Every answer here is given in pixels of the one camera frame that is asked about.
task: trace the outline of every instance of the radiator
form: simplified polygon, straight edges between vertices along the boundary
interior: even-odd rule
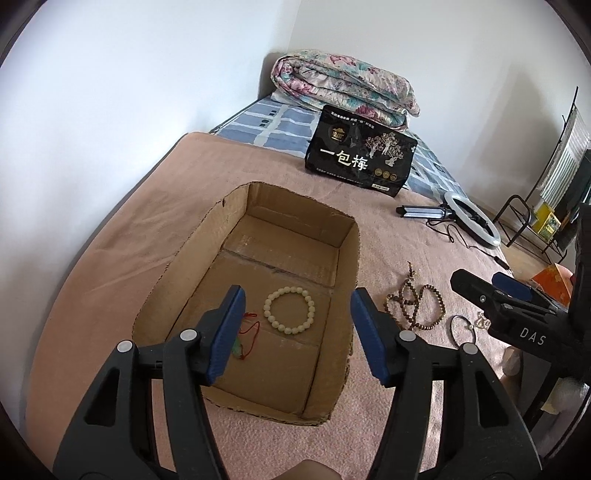
[[[589,148],[589,132],[574,107],[564,130],[562,141],[548,167],[548,173],[540,183],[540,197],[555,209],[577,173],[583,155]]]

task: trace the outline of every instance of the cardboard flap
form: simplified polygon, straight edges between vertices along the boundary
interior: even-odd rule
[[[247,329],[252,321],[244,323]],[[304,411],[319,348],[261,329],[245,360],[230,356],[215,386],[244,400],[298,416]]]
[[[320,347],[314,383],[302,418],[315,419],[332,411],[347,379],[348,357],[341,355],[343,345],[353,342],[349,310],[351,292],[356,287],[359,254],[359,227],[354,224],[340,248],[341,261],[326,319],[324,337],[332,339]]]
[[[337,248],[250,215],[242,217],[223,247],[321,285],[335,284]]]
[[[355,223],[350,216],[289,190],[252,183],[247,213],[333,247],[340,247]]]
[[[228,408],[233,411],[239,411],[242,413],[249,413],[256,417],[277,421],[277,411],[273,408],[261,405],[260,403],[244,400],[236,395],[220,390],[216,387],[201,387],[203,396],[208,399],[211,403],[218,407]],[[281,422],[292,425],[300,425],[313,427],[318,425],[318,420],[303,420],[299,415],[282,413]]]
[[[245,185],[217,202],[169,263],[135,319],[133,339],[138,346],[166,339],[222,243],[244,215],[247,195]]]

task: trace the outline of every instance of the floral comforter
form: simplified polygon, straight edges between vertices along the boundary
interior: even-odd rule
[[[274,100],[317,111],[328,103],[398,131],[420,113],[406,78],[353,57],[297,50],[275,62],[271,79]]]

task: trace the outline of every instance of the white wall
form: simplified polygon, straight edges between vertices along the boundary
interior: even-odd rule
[[[299,3],[49,0],[26,27],[0,68],[0,400],[17,425],[70,262],[179,137],[257,99]]]
[[[411,129],[489,210],[527,194],[577,85],[591,127],[591,67],[543,0],[303,0],[294,48],[405,76],[422,110]]]

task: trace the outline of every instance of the open cardboard box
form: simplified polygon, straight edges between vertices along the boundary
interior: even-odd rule
[[[248,357],[230,356],[203,395],[271,420],[318,425],[346,381],[358,256],[359,229],[350,216],[277,186],[243,185],[215,204],[170,262],[135,319],[133,339],[153,345],[195,327],[232,284],[240,285],[246,311],[258,314],[245,318],[242,330],[259,320],[259,334]],[[313,325],[295,336],[263,317],[267,296],[286,286],[304,287],[316,304]],[[272,310],[288,327],[307,314],[295,294],[276,299]],[[249,348],[253,336],[240,337]]]

